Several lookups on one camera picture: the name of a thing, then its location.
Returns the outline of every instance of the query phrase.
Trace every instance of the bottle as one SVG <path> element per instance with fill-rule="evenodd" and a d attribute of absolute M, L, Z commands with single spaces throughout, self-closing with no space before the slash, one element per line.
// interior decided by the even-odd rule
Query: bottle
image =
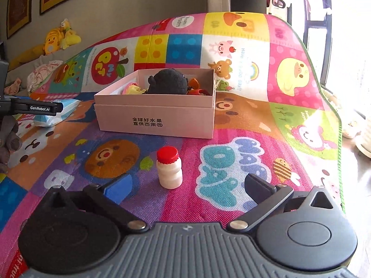
<path fill-rule="evenodd" d="M 178 150 L 173 146 L 164 146 L 157 151 L 157 172 L 162 187 L 178 188 L 183 182 L 182 161 Z"/>

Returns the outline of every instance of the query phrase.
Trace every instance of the ribbed gray surface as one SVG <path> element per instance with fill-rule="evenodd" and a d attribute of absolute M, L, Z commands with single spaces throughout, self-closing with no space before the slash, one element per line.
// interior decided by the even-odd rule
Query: ribbed gray surface
<path fill-rule="evenodd" d="M 30 269 L 23 276 L 50 278 L 54 275 Z M 304 278 L 309 275 L 290 273 L 265 260 L 249 237 L 230 234 L 219 223 L 157 223 L 143 235 L 129 236 L 118 252 L 96 269 L 60 277 Z M 346 269 L 311 277 L 355 278 Z"/>

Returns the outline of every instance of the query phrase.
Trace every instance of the cardboard box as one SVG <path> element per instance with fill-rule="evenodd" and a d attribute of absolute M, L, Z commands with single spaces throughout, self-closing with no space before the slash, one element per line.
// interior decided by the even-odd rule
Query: cardboard box
<path fill-rule="evenodd" d="M 196 78 L 200 88 L 211 96 L 121 94 L 133 82 L 141 88 L 148 88 L 148 77 L 160 70 L 135 71 L 95 94 L 99 128 L 110 132 L 212 139 L 215 112 L 213 69 L 177 69 L 188 79 Z"/>

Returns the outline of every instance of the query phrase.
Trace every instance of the blue and white package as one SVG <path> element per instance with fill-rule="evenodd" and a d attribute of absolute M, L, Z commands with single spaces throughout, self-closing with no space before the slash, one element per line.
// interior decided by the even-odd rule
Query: blue and white package
<path fill-rule="evenodd" d="M 54 100 L 53 102 L 61 102 L 63 104 L 63 111 L 61 113 L 57 113 L 56 116 L 36 115 L 33 120 L 35 126 L 51 127 L 62 122 L 75 111 L 80 103 L 80 100 L 64 99 Z"/>

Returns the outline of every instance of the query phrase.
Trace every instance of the cartoon bee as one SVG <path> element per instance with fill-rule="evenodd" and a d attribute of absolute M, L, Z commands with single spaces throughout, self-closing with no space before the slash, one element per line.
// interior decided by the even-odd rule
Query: cartoon bee
<path fill-rule="evenodd" d="M 292 172 L 290 164 L 287 163 L 285 159 L 275 159 L 273 162 L 273 171 L 281 183 L 284 183 L 286 180 L 290 180 L 296 186 L 300 186 L 300 183 L 298 181 L 300 180 L 300 176 Z"/>

